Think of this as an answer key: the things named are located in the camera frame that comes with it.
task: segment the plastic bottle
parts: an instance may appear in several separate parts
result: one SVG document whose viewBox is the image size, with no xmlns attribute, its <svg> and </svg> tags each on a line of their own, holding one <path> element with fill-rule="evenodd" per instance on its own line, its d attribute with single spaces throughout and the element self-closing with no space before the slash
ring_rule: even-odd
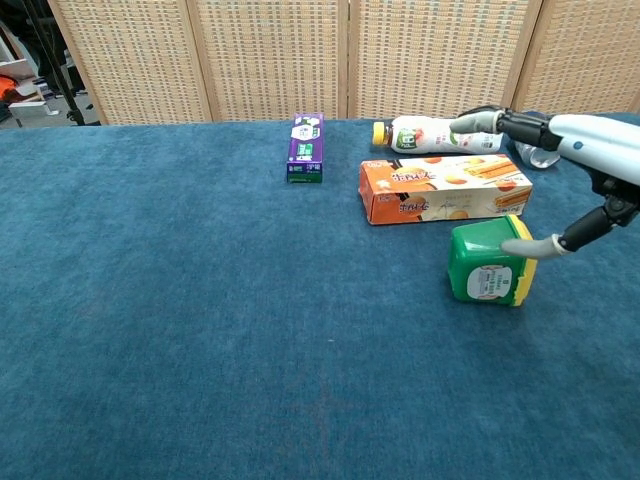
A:
<svg viewBox="0 0 640 480">
<path fill-rule="evenodd" d="M 373 144 L 386 145 L 398 153 L 491 154 L 500 149 L 502 134 L 459 135 L 449 128 L 451 119 L 405 115 L 391 124 L 373 124 Z"/>
</svg>

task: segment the green box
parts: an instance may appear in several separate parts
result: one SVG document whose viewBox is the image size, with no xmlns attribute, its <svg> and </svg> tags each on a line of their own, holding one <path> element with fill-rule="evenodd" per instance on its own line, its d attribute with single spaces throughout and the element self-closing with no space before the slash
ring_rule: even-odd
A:
<svg viewBox="0 0 640 480">
<path fill-rule="evenodd" d="M 449 279 L 455 298 L 514 307 L 522 304 L 537 261 L 504 253 L 500 245 L 512 238 L 531 240 L 526 225 L 515 215 L 453 229 Z"/>
</svg>

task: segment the wicker screen panel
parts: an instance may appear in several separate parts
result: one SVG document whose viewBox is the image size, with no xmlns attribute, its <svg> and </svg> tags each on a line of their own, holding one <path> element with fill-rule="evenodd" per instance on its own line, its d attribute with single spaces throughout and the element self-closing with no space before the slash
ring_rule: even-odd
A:
<svg viewBox="0 0 640 480">
<path fill-rule="evenodd" d="M 189 0 L 214 119 L 346 116 L 348 0 Z"/>
<path fill-rule="evenodd" d="M 451 116 L 510 103 L 539 6 L 352 0 L 349 116 Z"/>
<path fill-rule="evenodd" d="M 640 83 L 640 1 L 544 3 L 514 106 L 627 111 Z"/>
<path fill-rule="evenodd" d="M 184 0 L 51 0 L 110 124 L 211 119 Z"/>
</svg>

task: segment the blue table surface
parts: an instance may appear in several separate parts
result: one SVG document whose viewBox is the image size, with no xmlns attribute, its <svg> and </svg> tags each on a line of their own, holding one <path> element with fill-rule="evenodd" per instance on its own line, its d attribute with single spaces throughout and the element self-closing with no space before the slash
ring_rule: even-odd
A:
<svg viewBox="0 0 640 480">
<path fill-rule="evenodd" d="M 0 478 L 633 478 L 640 225 L 460 303 L 469 222 L 367 223 L 371 126 L 320 185 L 290 122 L 1 131 Z M 602 204 L 525 173 L 535 237 Z"/>
</svg>

